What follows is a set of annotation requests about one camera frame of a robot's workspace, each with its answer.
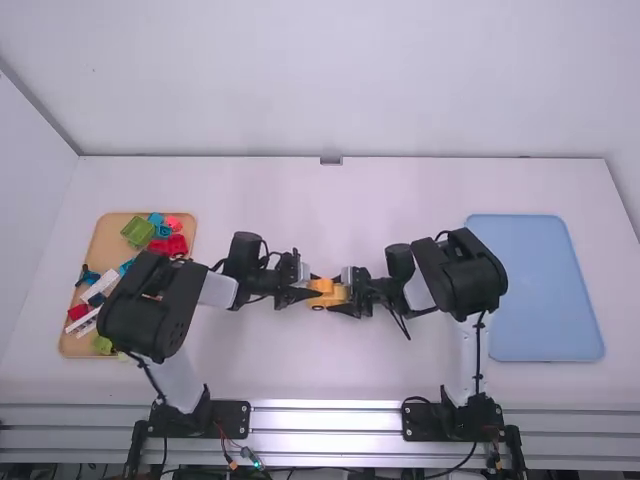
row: wooden tray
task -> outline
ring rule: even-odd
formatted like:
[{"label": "wooden tray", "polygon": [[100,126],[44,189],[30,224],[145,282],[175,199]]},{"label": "wooden tray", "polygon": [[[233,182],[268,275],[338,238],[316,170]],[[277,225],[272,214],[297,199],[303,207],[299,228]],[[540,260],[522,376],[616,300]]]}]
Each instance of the wooden tray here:
[{"label": "wooden tray", "polygon": [[[107,213],[100,217],[93,231],[93,237],[87,250],[84,263],[89,265],[89,269],[100,274],[106,272],[110,268],[118,271],[118,267],[124,262],[135,256],[139,250],[131,247],[127,240],[120,235],[120,230],[135,215],[147,218],[150,212],[146,213]],[[196,219],[188,213],[170,213],[161,212],[166,215],[177,217],[182,222],[183,228],[180,231],[184,235],[187,245],[189,245],[189,255],[193,248],[193,240],[196,235]],[[78,275],[80,274],[82,265],[78,265]],[[76,288],[69,308],[81,303],[80,295],[87,290],[88,285],[83,284]],[[91,347],[91,342],[98,335],[94,330],[82,338],[76,338],[75,334],[66,334],[64,327],[68,324],[68,317],[62,325],[62,332],[58,342],[58,350],[62,356],[67,358],[115,358],[116,355],[98,355]]]}]

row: white wall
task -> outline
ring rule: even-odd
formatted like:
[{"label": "white wall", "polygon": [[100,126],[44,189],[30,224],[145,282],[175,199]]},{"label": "white wall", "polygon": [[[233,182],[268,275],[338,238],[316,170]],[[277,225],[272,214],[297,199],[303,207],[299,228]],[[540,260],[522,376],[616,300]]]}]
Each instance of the white wall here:
[{"label": "white wall", "polygon": [[78,156],[0,71],[0,354],[77,161]]},{"label": "white wall", "polygon": [[0,57],[85,154],[600,156],[638,231],[639,18],[635,0],[0,0]]}]

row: red toy block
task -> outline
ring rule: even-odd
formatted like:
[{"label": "red toy block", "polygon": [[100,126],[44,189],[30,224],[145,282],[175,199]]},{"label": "red toy block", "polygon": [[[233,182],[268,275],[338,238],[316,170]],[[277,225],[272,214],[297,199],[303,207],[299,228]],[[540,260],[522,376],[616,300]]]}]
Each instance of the red toy block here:
[{"label": "red toy block", "polygon": [[75,322],[89,313],[89,310],[89,305],[81,303],[80,305],[76,305],[75,307],[71,307],[67,310],[67,315],[69,315],[71,321]]},{"label": "red toy block", "polygon": [[189,247],[187,247],[187,240],[184,235],[180,233],[174,233],[169,236],[169,255],[175,257],[176,255],[186,255],[189,253]]},{"label": "red toy block", "polygon": [[154,238],[147,245],[147,250],[157,255],[169,256],[169,241],[166,238]]},{"label": "red toy block", "polygon": [[172,216],[165,217],[164,223],[166,226],[171,228],[171,231],[173,233],[176,233],[182,230],[182,222],[180,222],[178,217],[172,217]]}]

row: yellow object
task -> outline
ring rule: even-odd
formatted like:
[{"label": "yellow object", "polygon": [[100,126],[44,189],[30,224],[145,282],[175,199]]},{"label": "yellow object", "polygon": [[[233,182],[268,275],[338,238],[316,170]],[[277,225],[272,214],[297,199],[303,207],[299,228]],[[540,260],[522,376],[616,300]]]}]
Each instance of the yellow object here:
[{"label": "yellow object", "polygon": [[307,288],[322,292],[322,296],[310,298],[307,305],[313,310],[324,310],[327,307],[347,303],[349,291],[341,283],[335,283],[330,278],[315,278],[309,280]]}]

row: white table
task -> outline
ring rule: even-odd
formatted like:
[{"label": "white table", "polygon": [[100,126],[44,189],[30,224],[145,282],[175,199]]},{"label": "white table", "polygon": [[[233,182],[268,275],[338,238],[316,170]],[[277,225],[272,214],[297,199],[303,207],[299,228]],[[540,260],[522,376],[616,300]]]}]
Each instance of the white table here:
[{"label": "white table", "polygon": [[[81,159],[0,364],[0,420],[15,427],[0,435],[0,461],[33,461],[35,451],[40,461],[124,460],[151,388],[132,365],[62,358],[57,339],[96,220],[145,210],[194,213],[199,262],[212,265],[234,231],[249,230],[272,250],[298,247],[324,276],[350,264],[383,275],[387,245],[457,228],[472,213],[559,215],[606,356],[491,361],[490,393],[521,426],[530,467],[640,468],[640,254],[597,159],[345,158],[341,167],[317,158]],[[438,398],[453,345],[446,321],[440,313],[410,321],[407,342],[380,310],[355,320],[304,305],[274,312],[268,301],[240,312],[202,307],[186,348],[213,396],[252,400],[248,443],[270,465],[450,466],[468,445],[407,444],[394,411],[408,395]],[[224,463],[216,449],[171,441],[169,463]],[[160,443],[148,442],[147,459],[160,455]],[[481,466],[482,455],[469,465]]]}]

